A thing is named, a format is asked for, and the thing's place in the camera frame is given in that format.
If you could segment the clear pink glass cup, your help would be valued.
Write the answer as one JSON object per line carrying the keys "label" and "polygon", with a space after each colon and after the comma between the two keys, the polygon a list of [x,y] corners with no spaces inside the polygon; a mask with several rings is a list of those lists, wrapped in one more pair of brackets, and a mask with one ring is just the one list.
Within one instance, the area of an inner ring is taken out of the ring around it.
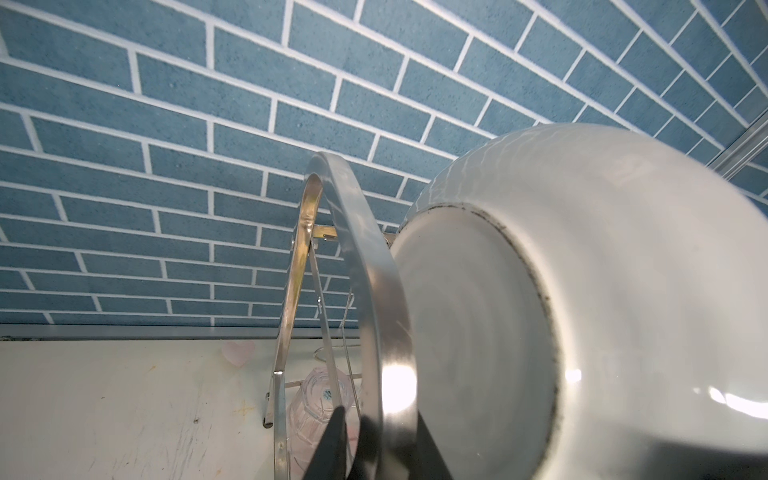
{"label": "clear pink glass cup", "polygon": [[[359,439],[359,416],[354,401],[353,382],[337,371],[341,403],[345,408],[347,472],[350,472]],[[302,479],[318,448],[335,407],[330,377],[325,366],[314,368],[302,381],[287,409],[288,446],[291,454],[291,478]]]}

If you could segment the aluminium corner frame post right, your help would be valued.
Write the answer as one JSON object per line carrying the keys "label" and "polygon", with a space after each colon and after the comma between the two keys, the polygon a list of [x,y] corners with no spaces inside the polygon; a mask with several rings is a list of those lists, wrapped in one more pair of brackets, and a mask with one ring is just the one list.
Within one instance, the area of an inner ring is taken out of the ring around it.
{"label": "aluminium corner frame post right", "polygon": [[731,180],[767,148],[767,118],[768,113],[764,111],[738,139],[717,155],[708,167],[724,179]]}

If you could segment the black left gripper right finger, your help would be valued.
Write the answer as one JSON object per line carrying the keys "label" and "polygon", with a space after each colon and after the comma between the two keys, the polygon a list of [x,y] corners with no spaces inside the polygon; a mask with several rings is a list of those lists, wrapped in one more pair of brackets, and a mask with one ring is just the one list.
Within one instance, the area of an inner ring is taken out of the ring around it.
{"label": "black left gripper right finger", "polygon": [[415,480],[453,479],[422,415],[418,416],[416,454],[412,468],[412,478]]}

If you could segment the white patterned large bowl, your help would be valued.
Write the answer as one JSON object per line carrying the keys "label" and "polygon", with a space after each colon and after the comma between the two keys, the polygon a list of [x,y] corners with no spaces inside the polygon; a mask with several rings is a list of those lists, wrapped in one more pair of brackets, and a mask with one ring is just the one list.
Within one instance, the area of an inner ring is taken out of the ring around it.
{"label": "white patterned large bowl", "polygon": [[697,161],[513,132],[437,175],[392,254],[452,477],[766,477],[767,221]]}

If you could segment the steel two-tier dish rack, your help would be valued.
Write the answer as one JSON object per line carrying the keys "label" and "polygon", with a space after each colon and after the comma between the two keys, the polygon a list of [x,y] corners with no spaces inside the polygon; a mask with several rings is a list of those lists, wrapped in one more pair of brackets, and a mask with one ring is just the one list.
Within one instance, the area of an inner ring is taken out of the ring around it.
{"label": "steel two-tier dish rack", "polygon": [[292,241],[263,425],[273,431],[274,474],[290,476],[285,369],[304,275],[319,273],[313,243],[339,243],[358,310],[362,348],[360,433],[352,479],[412,476],[418,425],[417,367],[405,290],[390,247],[348,162],[320,152],[311,158]]}

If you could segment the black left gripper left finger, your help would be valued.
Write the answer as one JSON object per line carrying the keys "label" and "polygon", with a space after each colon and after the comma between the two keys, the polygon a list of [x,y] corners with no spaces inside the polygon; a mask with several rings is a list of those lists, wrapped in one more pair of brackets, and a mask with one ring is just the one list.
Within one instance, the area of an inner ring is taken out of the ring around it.
{"label": "black left gripper left finger", "polygon": [[347,446],[346,410],[339,406],[326,425],[303,479],[345,480]]}

